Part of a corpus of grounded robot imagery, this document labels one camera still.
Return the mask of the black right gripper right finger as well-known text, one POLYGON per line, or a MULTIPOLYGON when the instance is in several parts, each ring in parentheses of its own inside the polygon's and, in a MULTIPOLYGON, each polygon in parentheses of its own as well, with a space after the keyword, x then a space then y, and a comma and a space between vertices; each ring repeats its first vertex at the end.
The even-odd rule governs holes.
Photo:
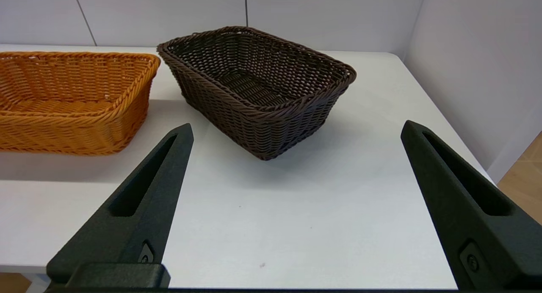
POLYGON ((401 142, 459 290, 540 290, 542 228, 429 128, 401 142))

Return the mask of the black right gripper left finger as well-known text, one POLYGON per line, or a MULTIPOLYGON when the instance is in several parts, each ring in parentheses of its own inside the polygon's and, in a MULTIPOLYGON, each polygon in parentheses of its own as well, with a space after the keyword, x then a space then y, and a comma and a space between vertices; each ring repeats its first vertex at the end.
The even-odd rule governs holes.
POLYGON ((84 274, 167 272, 161 261, 194 136, 172 129, 47 264, 57 284, 96 284, 84 274))

